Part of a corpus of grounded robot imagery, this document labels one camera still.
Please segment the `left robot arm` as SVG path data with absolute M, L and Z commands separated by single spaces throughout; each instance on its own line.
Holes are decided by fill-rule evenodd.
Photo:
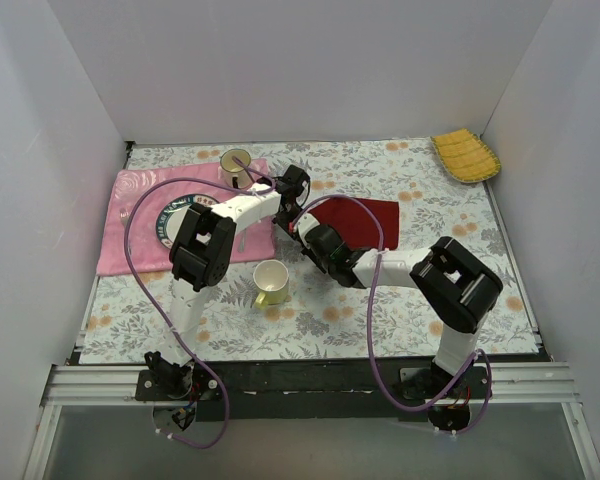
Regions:
M 180 400 L 197 389 L 189 364 L 199 360 L 185 345 L 184 335 L 202 316 L 209 289 L 225 277 L 235 237 L 263 222 L 295 239 L 290 224 L 300 214 L 298 199 L 309 186 L 308 173 L 291 165 L 281 176 L 261 176 L 229 200 L 184 209 L 169 252 L 175 298 L 169 313 L 154 304 L 174 335 L 174 345 L 144 355 L 153 385 L 168 398 Z

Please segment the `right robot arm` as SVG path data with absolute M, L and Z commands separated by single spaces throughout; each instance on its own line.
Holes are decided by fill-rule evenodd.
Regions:
M 467 369 L 477 356 L 479 330 L 503 290 L 500 278 L 458 241 L 441 237 L 428 249 L 350 248 L 337 231 L 317 224 L 298 236 L 303 253 L 345 288 L 367 289 L 366 342 L 372 374 L 382 394 L 406 412 L 422 411 L 469 384 Z M 419 407 L 399 402 L 382 380 L 373 342 L 373 308 L 379 286 L 420 291 L 443 322 L 440 344 L 430 369 L 419 378 L 438 393 Z

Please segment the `dark red cloth napkin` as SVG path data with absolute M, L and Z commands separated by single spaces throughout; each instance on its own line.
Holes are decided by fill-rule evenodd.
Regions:
M 383 247 L 399 246 L 400 207 L 398 202 L 359 199 L 378 220 L 383 231 Z M 321 224 L 332 226 L 349 248 L 376 248 L 379 232 L 374 220 L 362 206 L 351 199 L 331 198 L 312 208 L 309 213 Z

